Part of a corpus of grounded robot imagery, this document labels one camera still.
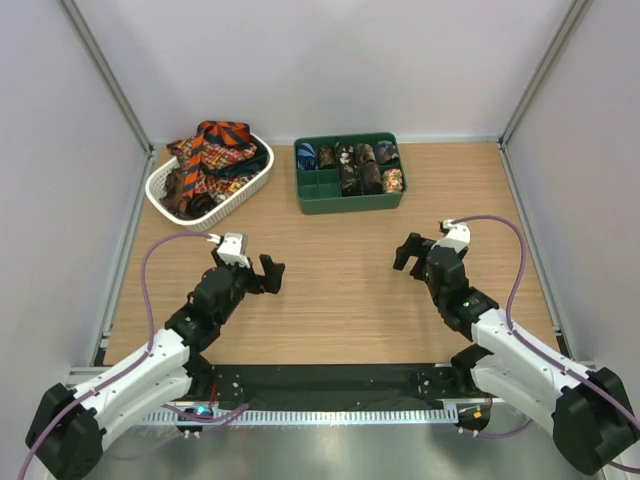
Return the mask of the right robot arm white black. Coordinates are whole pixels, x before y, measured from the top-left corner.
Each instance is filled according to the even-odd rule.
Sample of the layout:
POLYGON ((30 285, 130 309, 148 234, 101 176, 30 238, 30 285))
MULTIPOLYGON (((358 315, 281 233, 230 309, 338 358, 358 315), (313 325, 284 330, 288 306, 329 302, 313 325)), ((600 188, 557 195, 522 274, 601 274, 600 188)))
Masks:
POLYGON ((401 270, 414 258, 411 276, 427 285, 444 323, 472 343, 452 359, 453 389, 499 397, 544 429, 576 470, 599 472, 639 440, 621 379, 571 360, 508 322, 505 309, 469 283, 463 264, 469 242, 466 225, 438 241, 412 233, 393 264, 401 270))

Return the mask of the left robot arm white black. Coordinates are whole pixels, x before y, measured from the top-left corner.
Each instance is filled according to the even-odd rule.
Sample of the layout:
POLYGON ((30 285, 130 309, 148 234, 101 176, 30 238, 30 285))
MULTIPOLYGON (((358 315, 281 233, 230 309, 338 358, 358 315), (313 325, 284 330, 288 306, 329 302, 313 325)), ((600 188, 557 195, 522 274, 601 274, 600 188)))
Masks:
POLYGON ((109 446, 138 420, 183 396, 204 398, 212 386, 212 365, 202 353, 248 294, 280 291, 285 266, 212 252, 186 303, 154 332, 146 344, 92 379, 68 388, 61 383, 43 394, 25 444, 56 479, 82 479, 109 446))

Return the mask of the orange navy striped tie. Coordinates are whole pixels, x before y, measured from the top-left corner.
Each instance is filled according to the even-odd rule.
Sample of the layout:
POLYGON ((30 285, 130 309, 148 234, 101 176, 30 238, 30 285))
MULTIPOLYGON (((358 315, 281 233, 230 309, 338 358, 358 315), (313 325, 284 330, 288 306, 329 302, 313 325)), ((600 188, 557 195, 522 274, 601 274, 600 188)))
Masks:
POLYGON ((222 177, 220 170, 252 158, 257 146, 250 126, 244 122, 203 121, 196 134, 167 145, 177 158, 184 176, 187 199, 206 191, 206 176, 222 177))

